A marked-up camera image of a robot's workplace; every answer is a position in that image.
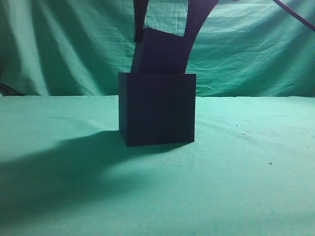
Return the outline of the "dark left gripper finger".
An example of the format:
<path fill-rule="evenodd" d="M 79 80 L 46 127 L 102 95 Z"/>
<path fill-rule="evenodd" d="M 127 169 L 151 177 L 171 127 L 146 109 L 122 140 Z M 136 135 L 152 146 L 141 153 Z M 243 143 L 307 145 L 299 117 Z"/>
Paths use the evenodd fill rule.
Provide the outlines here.
<path fill-rule="evenodd" d="M 148 0 L 134 0 L 134 41 L 140 42 L 147 13 Z"/>

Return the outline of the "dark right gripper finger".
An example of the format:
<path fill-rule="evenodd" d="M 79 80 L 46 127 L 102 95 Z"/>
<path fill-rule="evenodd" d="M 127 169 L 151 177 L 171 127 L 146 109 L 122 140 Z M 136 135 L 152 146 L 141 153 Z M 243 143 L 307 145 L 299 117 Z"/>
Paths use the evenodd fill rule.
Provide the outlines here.
<path fill-rule="evenodd" d="M 184 32 L 184 56 L 189 58 L 196 37 L 219 0 L 189 0 Z"/>

